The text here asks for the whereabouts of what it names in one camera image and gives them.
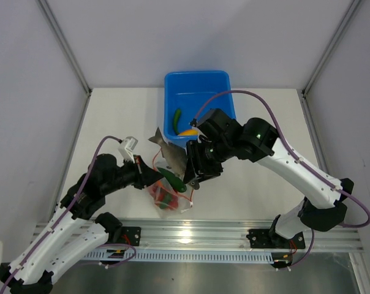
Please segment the green cucumber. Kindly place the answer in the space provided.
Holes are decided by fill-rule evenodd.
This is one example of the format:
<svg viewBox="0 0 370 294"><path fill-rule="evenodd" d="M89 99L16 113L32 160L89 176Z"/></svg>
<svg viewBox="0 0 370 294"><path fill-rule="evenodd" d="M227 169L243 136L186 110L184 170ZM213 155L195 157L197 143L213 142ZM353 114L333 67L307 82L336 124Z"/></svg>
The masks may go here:
<svg viewBox="0 0 370 294"><path fill-rule="evenodd" d="M186 185L174 173L162 167L158 167L157 169L176 192L183 193L187 191Z"/></svg>

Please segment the grey toy fish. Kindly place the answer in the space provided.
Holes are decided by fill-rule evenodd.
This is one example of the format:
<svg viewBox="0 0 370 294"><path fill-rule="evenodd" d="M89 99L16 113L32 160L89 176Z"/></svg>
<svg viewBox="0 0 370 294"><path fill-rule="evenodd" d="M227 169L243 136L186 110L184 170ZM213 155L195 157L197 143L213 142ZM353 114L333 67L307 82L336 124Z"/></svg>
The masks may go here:
<svg viewBox="0 0 370 294"><path fill-rule="evenodd" d="M166 142L159 128L156 129L154 136L148 139L159 145L163 158L168 163L172 172L184 179L187 165L187 154L184 148L179 147L171 142Z"/></svg>

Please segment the clear orange zip top bag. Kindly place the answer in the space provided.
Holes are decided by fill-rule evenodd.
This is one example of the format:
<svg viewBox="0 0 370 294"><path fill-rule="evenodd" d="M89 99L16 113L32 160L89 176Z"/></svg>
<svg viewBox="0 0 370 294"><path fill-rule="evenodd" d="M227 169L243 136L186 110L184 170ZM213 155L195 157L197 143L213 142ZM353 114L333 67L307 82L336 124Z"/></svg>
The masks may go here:
<svg viewBox="0 0 370 294"><path fill-rule="evenodd" d="M160 218L177 216L190 210L194 205L194 189L184 184L182 177L171 169L161 150L153 157L152 168L163 176L147 188Z"/></svg>

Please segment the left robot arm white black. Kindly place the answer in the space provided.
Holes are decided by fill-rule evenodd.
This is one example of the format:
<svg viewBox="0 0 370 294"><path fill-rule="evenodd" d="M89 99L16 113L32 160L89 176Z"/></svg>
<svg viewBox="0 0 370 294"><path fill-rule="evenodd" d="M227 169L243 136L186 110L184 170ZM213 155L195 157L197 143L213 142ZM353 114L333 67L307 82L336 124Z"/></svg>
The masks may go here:
<svg viewBox="0 0 370 294"><path fill-rule="evenodd" d="M107 195L132 186L142 190L162 179L139 155L117 165L111 154L94 156L81 176L60 202L47 226L14 261L0 265L1 293L50 293L53 285L87 253L100 246L133 249L123 225L111 213L98 215L84 234L69 242L74 231L85 225L105 204Z"/></svg>

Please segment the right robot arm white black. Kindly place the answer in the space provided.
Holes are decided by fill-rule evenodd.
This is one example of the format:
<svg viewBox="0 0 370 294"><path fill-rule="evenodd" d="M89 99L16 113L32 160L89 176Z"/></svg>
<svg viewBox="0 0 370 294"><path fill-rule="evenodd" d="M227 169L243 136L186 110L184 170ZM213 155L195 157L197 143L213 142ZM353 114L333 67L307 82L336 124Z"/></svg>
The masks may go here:
<svg viewBox="0 0 370 294"><path fill-rule="evenodd" d="M202 135L186 144L186 184L220 176L222 163L236 157L275 172L304 195L299 205L273 221L268 233L272 245L282 247L307 229L327 232L343 224L347 212L343 202L344 182L323 175L306 159L294 155L291 146L283 142L269 122L251 118L242 126L215 108L195 126Z"/></svg>

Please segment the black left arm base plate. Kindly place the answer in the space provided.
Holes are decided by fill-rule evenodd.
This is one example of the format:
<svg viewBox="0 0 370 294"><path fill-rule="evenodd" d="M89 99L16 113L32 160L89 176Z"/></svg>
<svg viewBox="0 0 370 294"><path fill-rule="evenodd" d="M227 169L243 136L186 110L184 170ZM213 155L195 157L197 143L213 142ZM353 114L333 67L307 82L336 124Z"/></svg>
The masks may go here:
<svg viewBox="0 0 370 294"><path fill-rule="evenodd" d="M122 227L118 242L136 247L140 245L141 235L141 227Z"/></svg>

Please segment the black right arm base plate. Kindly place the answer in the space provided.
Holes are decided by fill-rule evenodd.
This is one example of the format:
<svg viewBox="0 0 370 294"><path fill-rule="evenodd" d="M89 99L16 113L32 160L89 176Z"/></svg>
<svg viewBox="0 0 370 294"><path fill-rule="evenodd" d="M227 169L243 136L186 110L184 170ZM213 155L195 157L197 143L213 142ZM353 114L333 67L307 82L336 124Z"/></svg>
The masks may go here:
<svg viewBox="0 0 370 294"><path fill-rule="evenodd" d="M250 229L246 238L253 249L305 249L303 233L297 233L291 239L285 239L268 229Z"/></svg>

